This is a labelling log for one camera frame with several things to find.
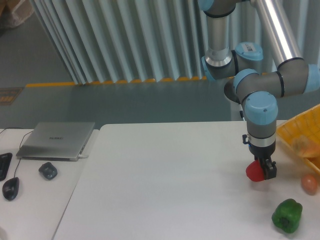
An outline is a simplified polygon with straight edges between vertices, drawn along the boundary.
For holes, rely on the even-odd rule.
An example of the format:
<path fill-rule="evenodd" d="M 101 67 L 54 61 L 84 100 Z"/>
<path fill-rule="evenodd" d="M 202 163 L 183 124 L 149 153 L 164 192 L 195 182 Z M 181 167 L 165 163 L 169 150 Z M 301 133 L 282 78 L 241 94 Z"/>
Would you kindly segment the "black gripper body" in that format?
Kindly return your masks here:
<path fill-rule="evenodd" d="M 272 154 L 275 152 L 276 144 L 273 143 L 269 146 L 259 147 L 253 144 L 249 144 L 249 151 L 253 154 L 255 159 L 270 159 Z"/>

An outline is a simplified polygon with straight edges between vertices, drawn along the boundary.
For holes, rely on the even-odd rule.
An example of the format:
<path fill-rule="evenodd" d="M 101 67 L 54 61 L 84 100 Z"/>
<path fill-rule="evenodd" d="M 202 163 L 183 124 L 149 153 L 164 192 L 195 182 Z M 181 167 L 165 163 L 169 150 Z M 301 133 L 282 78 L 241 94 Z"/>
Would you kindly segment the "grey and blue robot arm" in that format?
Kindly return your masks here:
<path fill-rule="evenodd" d="M 271 45 L 276 71 L 261 75 L 256 64 L 263 59 L 262 48 L 253 42 L 229 47 L 229 21 L 235 0 L 200 0 L 199 8 L 207 20 L 208 48 L 202 65 L 208 80 L 233 77 L 231 92 L 242 107 L 248 145 L 254 161 L 246 168 L 253 182 L 273 179 L 276 163 L 271 156 L 276 149 L 277 99 L 313 92 L 320 87 L 320 70 L 307 64 L 294 37 L 283 6 L 276 0 L 252 0 L 261 25 Z"/>

